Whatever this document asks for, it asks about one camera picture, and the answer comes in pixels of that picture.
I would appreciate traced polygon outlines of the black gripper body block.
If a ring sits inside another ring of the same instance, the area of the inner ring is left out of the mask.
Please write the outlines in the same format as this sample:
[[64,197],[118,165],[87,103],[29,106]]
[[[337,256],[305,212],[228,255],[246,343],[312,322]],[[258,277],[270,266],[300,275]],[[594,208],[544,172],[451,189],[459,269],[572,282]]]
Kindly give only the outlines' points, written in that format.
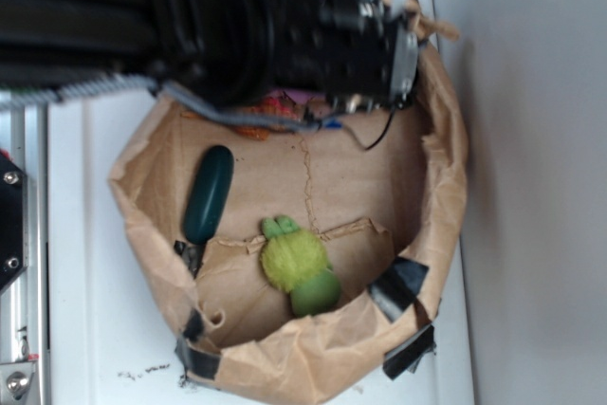
[[284,0],[281,12],[276,86],[406,105],[419,54],[407,16],[382,0]]

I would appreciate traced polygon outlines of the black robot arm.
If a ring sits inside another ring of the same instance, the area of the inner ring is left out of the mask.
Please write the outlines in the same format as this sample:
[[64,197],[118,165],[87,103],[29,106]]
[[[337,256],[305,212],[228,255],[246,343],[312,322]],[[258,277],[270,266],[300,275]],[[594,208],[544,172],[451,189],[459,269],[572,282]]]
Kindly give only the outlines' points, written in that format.
[[402,0],[1,0],[1,84],[26,103],[174,82],[217,107],[274,88],[393,104],[416,54]]

